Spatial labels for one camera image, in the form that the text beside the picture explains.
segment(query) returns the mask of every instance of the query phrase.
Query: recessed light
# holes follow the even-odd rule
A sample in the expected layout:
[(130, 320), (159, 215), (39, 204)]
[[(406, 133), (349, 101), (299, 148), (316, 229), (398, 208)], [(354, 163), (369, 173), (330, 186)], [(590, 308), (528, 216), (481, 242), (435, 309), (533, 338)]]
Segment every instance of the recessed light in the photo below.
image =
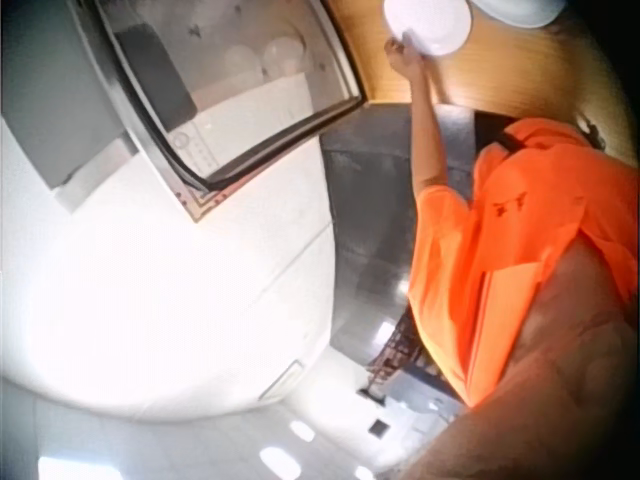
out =
[(265, 448), (260, 459), (281, 480), (296, 480), (302, 474), (300, 464), (281, 448)]
[(402, 295), (407, 295), (407, 293), (409, 293), (408, 279), (400, 280), (400, 282), (398, 283), (398, 293), (401, 293)]
[(113, 467), (92, 463), (73, 462), (58, 458), (38, 459), (40, 480), (122, 480), (122, 475)]
[(355, 476), (358, 480), (375, 480), (373, 472), (365, 467), (356, 468)]
[(298, 435), (305, 442), (311, 442), (316, 436), (316, 432), (314, 432), (309, 425), (299, 420), (291, 422), (289, 427), (293, 430), (293, 433)]

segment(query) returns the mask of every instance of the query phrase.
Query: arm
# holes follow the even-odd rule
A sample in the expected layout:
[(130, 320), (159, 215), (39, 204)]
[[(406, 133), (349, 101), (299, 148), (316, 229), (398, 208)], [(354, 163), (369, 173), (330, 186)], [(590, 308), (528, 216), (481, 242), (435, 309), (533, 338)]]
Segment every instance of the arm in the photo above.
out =
[(411, 179), (416, 198), (431, 185), (447, 184), (447, 164), (440, 128), (431, 102), (427, 60), (411, 44), (389, 40), (385, 45), (393, 69), (411, 84)]

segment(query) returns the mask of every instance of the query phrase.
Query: white wall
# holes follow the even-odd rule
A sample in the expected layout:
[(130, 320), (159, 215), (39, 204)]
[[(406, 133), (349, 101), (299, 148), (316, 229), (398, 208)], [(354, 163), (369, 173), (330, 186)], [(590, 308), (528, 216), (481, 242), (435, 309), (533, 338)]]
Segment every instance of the white wall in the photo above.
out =
[(323, 435), (303, 442), (281, 405), (210, 420), (135, 423), (62, 407), (2, 381), (1, 477), (35, 480), (49, 456), (108, 465), (124, 480), (276, 480), (260, 450), (278, 446), (302, 467), (300, 480), (351, 480), (358, 462)]
[(330, 332), (334, 244), (317, 139), (199, 224), (138, 155), (73, 215), (2, 123), (2, 374), (147, 419), (254, 405)]
[[(357, 395), (367, 378), (364, 367), (329, 347), (283, 404), (340, 448), (382, 471), (423, 449), (447, 424), (392, 399), (382, 408)], [(382, 439), (368, 433), (376, 419), (390, 425)]]

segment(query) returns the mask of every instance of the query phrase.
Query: person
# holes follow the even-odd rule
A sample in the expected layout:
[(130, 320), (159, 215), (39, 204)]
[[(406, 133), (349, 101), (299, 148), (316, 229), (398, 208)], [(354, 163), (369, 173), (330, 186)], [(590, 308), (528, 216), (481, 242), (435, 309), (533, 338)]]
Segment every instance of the person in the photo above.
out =
[(469, 406), (403, 478), (578, 477), (636, 379), (637, 170), (523, 119), (480, 153), (468, 205), (447, 186), (429, 59), (408, 38), (385, 50), (412, 95), (409, 302)]

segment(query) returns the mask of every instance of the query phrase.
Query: ceiling light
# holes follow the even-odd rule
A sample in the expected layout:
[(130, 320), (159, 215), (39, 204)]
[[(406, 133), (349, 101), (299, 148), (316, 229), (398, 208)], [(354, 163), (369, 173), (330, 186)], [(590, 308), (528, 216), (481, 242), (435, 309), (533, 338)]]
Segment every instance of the ceiling light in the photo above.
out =
[(309, 425), (299, 420), (291, 422), (289, 427), (293, 430), (293, 433), (298, 435), (305, 442), (311, 442), (316, 436), (316, 432), (314, 432)]
[(375, 480), (373, 472), (368, 468), (358, 467), (356, 468), (355, 476), (358, 480)]
[(296, 480), (302, 473), (298, 462), (281, 448), (265, 448), (260, 452), (260, 459), (281, 480)]
[(384, 345), (385, 343), (387, 343), (387, 340), (389, 340), (395, 328), (395, 325), (389, 322), (384, 322), (382, 325), (380, 325), (378, 333), (376, 333), (376, 338), (373, 339), (373, 343), (375, 343), (376, 345)]
[(400, 293), (402, 295), (407, 295), (407, 293), (409, 293), (409, 280), (408, 279), (400, 280), (400, 282), (398, 283), (398, 293)]
[(91, 463), (72, 462), (57, 458), (41, 457), (38, 460), (40, 480), (122, 480), (115, 468)]

